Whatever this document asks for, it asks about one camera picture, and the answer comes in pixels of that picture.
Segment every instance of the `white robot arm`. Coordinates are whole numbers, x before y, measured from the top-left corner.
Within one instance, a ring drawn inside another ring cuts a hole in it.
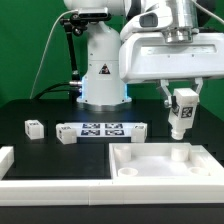
[[[196,9],[191,0],[64,0],[64,3],[70,10],[77,9],[79,17],[109,13],[129,20],[120,34],[122,45],[117,34],[105,24],[89,25],[89,67],[79,101],[100,107],[118,105],[130,102],[120,78],[125,83],[158,82],[166,107],[171,108],[172,137],[182,139],[185,129],[192,127],[203,78],[224,76],[224,35],[198,32]],[[104,65],[116,75],[102,75],[99,71]],[[182,79],[193,80],[196,88],[176,89],[172,96],[167,88],[169,80]]]

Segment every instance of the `black tabletop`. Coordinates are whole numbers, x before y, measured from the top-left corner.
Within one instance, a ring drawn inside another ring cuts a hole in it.
[[[170,137],[168,115],[159,100],[137,100],[129,109],[119,112],[88,111],[67,100],[11,101],[0,109],[1,146],[15,147],[15,163],[4,180],[110,179],[108,145],[130,142],[130,138],[78,138],[76,144],[63,145],[56,138],[56,124],[144,122],[148,124],[146,142],[176,142]],[[39,120],[44,125],[45,138],[31,141],[25,134],[26,120]],[[193,128],[187,130],[182,142],[203,145],[222,164],[223,133],[224,122],[198,106]],[[0,216],[5,219],[4,224],[14,223],[11,213],[21,223],[223,223],[223,207],[222,204],[1,207]]]

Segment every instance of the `label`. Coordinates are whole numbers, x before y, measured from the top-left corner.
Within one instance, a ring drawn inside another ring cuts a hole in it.
[[[109,71],[109,68],[107,67],[107,64],[103,65],[103,67],[101,68],[99,74],[110,75],[110,71]]]

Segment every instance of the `white cube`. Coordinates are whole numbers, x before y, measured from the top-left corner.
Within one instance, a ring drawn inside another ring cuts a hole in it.
[[[136,123],[131,129],[131,142],[143,143],[147,137],[147,124]]]
[[[44,126],[38,120],[25,121],[25,132],[31,140],[44,138]]]
[[[56,125],[56,135],[63,144],[72,144],[77,142],[77,133],[75,128],[71,128],[68,125]]]

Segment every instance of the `metal bracket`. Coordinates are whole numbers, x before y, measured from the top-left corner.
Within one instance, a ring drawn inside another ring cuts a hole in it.
[[[194,90],[199,95],[203,86],[203,79],[195,78],[194,80],[191,80],[191,83],[192,90]]]
[[[167,79],[161,79],[158,81],[156,89],[160,92],[160,94],[165,99],[164,106],[166,108],[171,108],[173,106],[173,102],[172,102],[173,97],[169,89],[167,88],[168,86],[169,86],[169,81]]]

